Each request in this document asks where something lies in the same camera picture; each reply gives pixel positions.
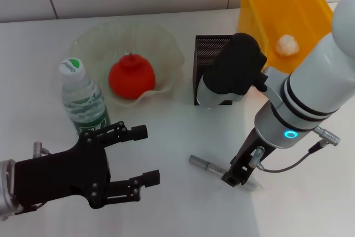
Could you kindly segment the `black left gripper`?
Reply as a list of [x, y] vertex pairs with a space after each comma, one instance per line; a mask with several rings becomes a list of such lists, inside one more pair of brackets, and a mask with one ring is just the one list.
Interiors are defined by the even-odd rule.
[[80, 195], [99, 209], [105, 204], [109, 179], [105, 149], [96, 133], [88, 131], [69, 150], [17, 162], [14, 195], [24, 207]]

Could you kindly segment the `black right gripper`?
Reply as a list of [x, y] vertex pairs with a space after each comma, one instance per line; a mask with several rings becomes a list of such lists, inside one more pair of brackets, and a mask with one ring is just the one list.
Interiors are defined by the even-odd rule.
[[249, 166], [249, 162], [252, 159], [252, 153], [254, 153], [259, 146], [265, 149], [265, 152], [261, 157], [261, 161], [263, 161], [275, 150], [275, 147], [270, 146], [262, 140], [258, 136], [256, 129], [253, 128], [237, 155], [233, 158], [231, 168], [222, 176], [221, 179], [231, 187], [244, 185], [246, 183], [246, 178], [249, 178], [254, 170], [254, 168]]

